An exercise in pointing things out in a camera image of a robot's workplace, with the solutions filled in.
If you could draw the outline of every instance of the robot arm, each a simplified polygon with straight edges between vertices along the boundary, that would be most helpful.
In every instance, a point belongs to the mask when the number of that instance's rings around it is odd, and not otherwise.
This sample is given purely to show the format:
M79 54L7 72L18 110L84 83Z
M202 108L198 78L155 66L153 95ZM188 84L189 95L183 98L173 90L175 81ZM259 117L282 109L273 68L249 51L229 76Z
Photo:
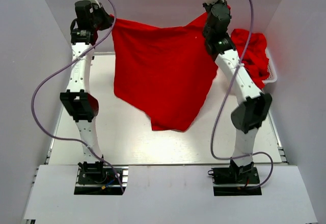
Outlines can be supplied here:
M205 0L203 4L207 19L203 30L207 52L230 81L239 56L235 45L227 34L231 20L226 0ZM251 155L258 128L266 119L271 104L271 95L263 92L253 83L244 67L240 67L233 89L239 106L232 112L231 120L236 128L236 142L232 157ZM253 169L252 156L231 159L230 171L235 182Z
M105 30L112 26L113 17L109 16L101 3L97 0L81 0L75 3L77 18L71 24L72 59L91 48L97 40L97 31ZM66 92L60 93L60 100L68 114L71 115L79 129L80 138L90 148L102 157L98 146L95 128L98 114L98 101L90 94L90 67L94 50L72 66L69 84ZM84 162L95 163L98 161L93 154L83 145Z

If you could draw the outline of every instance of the white platform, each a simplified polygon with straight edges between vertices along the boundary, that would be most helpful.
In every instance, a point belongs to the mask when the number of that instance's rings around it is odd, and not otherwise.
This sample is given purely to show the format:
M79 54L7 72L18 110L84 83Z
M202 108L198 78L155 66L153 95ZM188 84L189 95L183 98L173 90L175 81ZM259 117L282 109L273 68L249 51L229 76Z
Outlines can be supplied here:
M91 93L100 106L96 128L106 160L115 165L225 163L213 159L209 151L212 126L228 85L222 71L218 71L204 106L187 132L158 132L151 130L150 119L142 111L114 95L115 56L96 56L92 63ZM218 156L229 157L233 153L235 128L230 114L236 107L235 96L230 96L215 136L214 150ZM56 135L79 138L77 126L65 110ZM274 162L281 162L269 119L259 129L254 151L267 152ZM54 141L49 164L76 165L80 161L83 161L80 143ZM254 161L269 163L263 155L254 156Z
M258 166L261 178L269 166ZM296 166L276 166L261 196L214 197L208 165L131 166L123 196L73 195L78 166L41 165L25 219L37 224L316 222Z

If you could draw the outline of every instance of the red cloth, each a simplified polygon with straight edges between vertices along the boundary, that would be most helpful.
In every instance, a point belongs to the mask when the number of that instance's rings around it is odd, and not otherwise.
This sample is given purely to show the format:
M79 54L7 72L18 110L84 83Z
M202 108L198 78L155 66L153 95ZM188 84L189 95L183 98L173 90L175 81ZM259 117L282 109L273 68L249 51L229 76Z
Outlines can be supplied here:
M205 50L205 20L158 28L117 19L114 92L144 111L153 130L186 131L204 104L217 71Z
M248 35L249 32L243 29L234 29L231 34L231 39L236 46L239 57L245 48ZM243 57L244 67L247 69L253 82L260 89L265 86L262 81L269 77L267 70L269 59L266 57L266 48L267 41L264 34L253 33L246 54Z

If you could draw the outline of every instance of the red fabric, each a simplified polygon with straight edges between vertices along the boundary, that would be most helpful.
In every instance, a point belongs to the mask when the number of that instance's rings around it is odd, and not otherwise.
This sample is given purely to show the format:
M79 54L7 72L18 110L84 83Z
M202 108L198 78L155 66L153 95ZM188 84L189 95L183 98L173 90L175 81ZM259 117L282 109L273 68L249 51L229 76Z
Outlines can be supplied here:
M115 95L144 111L153 130L186 131L216 76L202 37L206 14L183 27L117 19Z
M236 46L239 57L245 48L248 35L249 32L243 29L234 29L231 34L231 39ZM260 89L265 86L262 81L269 77L267 70L269 59L266 57L266 48L267 41L264 34L253 33L246 54L243 57L244 67L247 69L253 82Z

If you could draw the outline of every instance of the white basket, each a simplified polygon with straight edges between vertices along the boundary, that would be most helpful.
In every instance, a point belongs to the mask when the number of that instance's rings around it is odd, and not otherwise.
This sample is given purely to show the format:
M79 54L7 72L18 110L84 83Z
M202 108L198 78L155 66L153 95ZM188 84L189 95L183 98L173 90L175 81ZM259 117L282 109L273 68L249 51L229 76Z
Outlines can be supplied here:
M269 77L266 80L263 80L264 84L273 83L273 82L277 81L276 70L275 70L274 63L273 63L273 60L271 59L268 49L266 49L266 56L267 56L267 58L269 58L268 67L267 67L268 72L269 72Z

